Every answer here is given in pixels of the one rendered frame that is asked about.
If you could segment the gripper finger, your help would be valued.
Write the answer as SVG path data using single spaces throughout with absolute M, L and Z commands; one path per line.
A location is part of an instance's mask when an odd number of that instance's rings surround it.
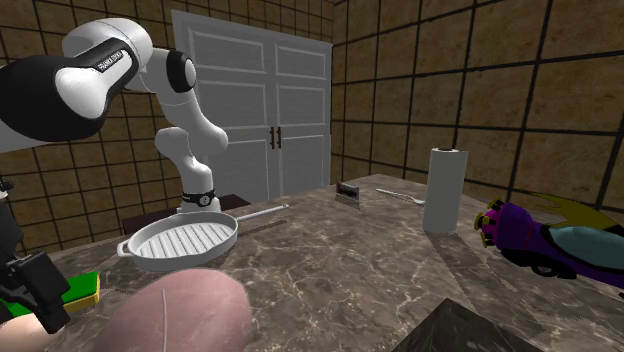
M 6 301 L 31 311 L 49 334 L 70 321 L 62 299 L 69 289 L 67 280 L 45 252 L 6 264 Z

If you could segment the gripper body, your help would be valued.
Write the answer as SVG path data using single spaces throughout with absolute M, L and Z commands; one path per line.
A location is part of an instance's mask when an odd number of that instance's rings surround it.
M 8 203 L 0 200 L 0 273 L 7 271 L 8 263 L 16 259 L 17 245 L 22 239 L 23 233 Z

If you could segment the green and yellow sponge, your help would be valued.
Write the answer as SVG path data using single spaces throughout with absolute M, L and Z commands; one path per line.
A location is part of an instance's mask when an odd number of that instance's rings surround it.
M 62 295 L 64 309 L 73 313 L 96 305 L 100 300 L 100 277 L 97 271 L 88 272 L 67 279 L 70 290 Z M 17 302 L 6 302 L 0 298 L 0 303 L 12 314 L 19 317 L 30 314 L 31 311 Z

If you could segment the pale pink round object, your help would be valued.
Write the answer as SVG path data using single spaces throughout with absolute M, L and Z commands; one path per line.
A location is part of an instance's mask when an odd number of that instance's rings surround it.
M 16 317 L 0 325 L 0 352 L 46 352 L 64 330 L 48 334 L 34 314 Z

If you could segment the large pink oval ball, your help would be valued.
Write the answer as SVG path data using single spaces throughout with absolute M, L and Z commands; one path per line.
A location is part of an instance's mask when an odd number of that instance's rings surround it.
M 216 270 L 186 269 L 125 300 L 92 352 L 243 352 L 251 321 L 240 282 Z

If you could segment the white grill pan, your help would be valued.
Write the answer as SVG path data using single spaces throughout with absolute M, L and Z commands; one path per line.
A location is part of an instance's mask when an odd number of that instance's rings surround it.
M 136 266 L 155 272 L 196 267 L 232 248 L 241 221 L 288 208 L 284 204 L 240 217 L 207 211 L 175 214 L 143 227 L 120 242 L 117 255 L 131 258 Z

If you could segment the white double door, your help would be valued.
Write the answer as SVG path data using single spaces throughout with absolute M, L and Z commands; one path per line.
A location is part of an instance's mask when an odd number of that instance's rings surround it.
M 257 203 L 330 182 L 332 46 L 175 10 L 204 115 L 228 135 L 207 159 L 218 196 Z

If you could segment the grey and red scraper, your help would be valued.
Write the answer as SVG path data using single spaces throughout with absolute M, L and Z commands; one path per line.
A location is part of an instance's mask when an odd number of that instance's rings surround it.
M 359 209 L 360 189 L 357 186 L 339 181 L 335 185 L 335 200 L 347 206 Z

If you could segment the silver fork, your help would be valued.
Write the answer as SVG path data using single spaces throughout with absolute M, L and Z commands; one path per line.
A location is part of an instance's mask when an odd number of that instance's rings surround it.
M 412 202 L 412 203 L 414 203 L 416 205 L 419 205 L 419 206 L 424 206 L 425 205 L 425 201 L 424 200 L 417 199 L 417 198 L 412 197 L 412 196 L 407 195 L 407 194 L 397 193 L 397 192 L 384 190 L 384 189 L 379 189 L 379 188 L 377 188 L 375 190 L 377 192 L 381 193 L 381 194 L 385 194 L 385 195 L 388 195 L 388 196 L 392 196 L 392 197 L 400 198 L 400 199 L 403 199 L 403 200 L 406 200 L 406 201 L 410 201 L 410 202 Z

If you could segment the white paper towel roll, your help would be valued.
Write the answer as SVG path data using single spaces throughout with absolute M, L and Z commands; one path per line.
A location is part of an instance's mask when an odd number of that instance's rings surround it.
M 468 155 L 468 151 L 457 149 L 431 149 L 423 211 L 425 231 L 456 231 Z

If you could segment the purple and teal toy car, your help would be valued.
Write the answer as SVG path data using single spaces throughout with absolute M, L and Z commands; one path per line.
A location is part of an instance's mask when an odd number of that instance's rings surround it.
M 495 198 L 475 218 L 483 246 L 496 247 L 508 261 L 539 276 L 581 275 L 621 289 L 624 297 L 624 227 L 577 201 L 538 196 L 553 202 L 551 209 L 565 220 L 540 223 L 526 209 Z

